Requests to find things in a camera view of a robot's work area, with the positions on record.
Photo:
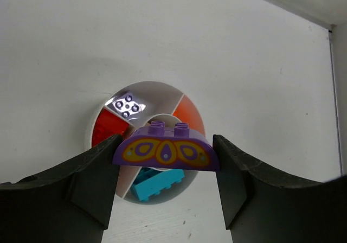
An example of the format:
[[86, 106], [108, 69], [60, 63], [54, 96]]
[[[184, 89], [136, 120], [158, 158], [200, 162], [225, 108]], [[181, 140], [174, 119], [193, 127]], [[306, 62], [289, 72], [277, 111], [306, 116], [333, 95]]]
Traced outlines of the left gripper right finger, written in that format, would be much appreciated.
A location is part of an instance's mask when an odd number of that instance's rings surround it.
[[346, 242], [346, 177], [286, 173], [213, 137], [226, 229], [233, 242]]

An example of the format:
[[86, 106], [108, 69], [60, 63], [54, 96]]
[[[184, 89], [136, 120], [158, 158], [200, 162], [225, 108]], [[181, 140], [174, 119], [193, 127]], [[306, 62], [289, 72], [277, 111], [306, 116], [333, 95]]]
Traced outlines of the purple lego butterfly piece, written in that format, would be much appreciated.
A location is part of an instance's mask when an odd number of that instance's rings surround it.
[[121, 142], [112, 163], [157, 169], [220, 170], [219, 158], [204, 135], [187, 123], [166, 127], [161, 121], [137, 129]]

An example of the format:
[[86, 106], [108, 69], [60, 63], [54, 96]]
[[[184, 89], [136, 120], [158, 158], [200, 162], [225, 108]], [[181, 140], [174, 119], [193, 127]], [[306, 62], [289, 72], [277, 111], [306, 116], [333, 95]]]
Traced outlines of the teal lego brick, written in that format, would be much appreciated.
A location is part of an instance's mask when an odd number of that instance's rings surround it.
[[130, 187], [131, 193], [142, 202], [151, 196], [157, 196], [164, 189], [170, 189], [173, 184], [181, 183], [185, 178], [184, 171], [172, 169], [159, 171], [151, 168], [142, 168]]

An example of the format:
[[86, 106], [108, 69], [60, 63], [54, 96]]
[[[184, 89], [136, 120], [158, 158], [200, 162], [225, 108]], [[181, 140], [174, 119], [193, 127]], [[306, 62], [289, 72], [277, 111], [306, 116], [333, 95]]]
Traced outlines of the orange round lego piece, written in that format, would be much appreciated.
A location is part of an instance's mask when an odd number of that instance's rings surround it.
[[176, 106], [173, 114], [181, 122], [187, 123], [191, 129], [200, 132], [205, 136], [205, 129], [202, 117], [195, 106], [187, 95], [183, 95]]

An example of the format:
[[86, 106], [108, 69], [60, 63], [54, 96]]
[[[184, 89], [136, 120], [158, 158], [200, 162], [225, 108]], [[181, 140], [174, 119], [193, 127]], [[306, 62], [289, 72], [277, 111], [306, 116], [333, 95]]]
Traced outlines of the red lego brick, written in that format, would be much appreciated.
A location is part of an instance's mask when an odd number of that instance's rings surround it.
[[129, 123], [103, 108], [94, 124], [91, 141], [92, 147], [112, 135], [123, 135], [128, 127]]

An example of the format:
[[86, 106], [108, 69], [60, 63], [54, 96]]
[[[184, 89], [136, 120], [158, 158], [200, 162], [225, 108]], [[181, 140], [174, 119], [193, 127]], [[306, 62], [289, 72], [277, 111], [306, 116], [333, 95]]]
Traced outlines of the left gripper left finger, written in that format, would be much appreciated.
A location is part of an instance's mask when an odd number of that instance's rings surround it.
[[114, 135], [52, 168], [1, 184], [1, 242], [101, 242], [108, 229], [122, 142]]

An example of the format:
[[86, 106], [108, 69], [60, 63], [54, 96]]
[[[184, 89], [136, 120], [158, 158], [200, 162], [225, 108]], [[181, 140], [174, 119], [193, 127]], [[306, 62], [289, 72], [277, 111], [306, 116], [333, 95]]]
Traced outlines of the white round divided container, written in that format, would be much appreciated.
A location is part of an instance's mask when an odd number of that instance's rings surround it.
[[188, 161], [205, 161], [205, 150], [187, 142], [205, 140], [202, 117], [191, 99], [163, 82], [128, 85], [102, 102], [86, 127], [85, 147], [112, 135], [123, 138], [111, 160], [120, 164], [118, 197], [161, 203], [184, 191], [197, 171]]

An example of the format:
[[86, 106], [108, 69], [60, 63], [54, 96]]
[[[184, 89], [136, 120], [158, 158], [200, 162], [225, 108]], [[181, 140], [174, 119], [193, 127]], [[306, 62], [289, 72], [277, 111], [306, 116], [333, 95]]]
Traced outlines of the small lilac lego brick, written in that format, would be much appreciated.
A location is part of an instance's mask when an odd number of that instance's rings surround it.
[[105, 107], [124, 119], [131, 119], [146, 109], [144, 102], [131, 92], [116, 93], [105, 103]]

